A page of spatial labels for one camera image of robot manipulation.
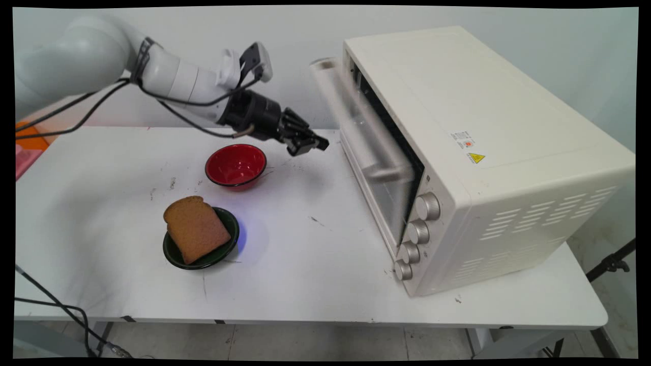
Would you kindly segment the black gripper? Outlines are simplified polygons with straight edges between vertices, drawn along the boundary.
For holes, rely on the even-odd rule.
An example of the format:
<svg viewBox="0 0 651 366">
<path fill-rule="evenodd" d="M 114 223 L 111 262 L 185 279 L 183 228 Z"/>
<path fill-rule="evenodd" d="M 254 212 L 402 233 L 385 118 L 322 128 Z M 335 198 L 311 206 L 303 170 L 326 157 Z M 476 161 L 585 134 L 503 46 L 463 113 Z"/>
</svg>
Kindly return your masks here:
<svg viewBox="0 0 651 366">
<path fill-rule="evenodd" d="M 311 130 L 297 113 L 256 92 L 245 90 L 228 99 L 219 125 L 261 141 L 274 139 L 286 145 L 291 156 L 299 156 L 312 149 L 326 150 L 330 142 Z"/>
</svg>

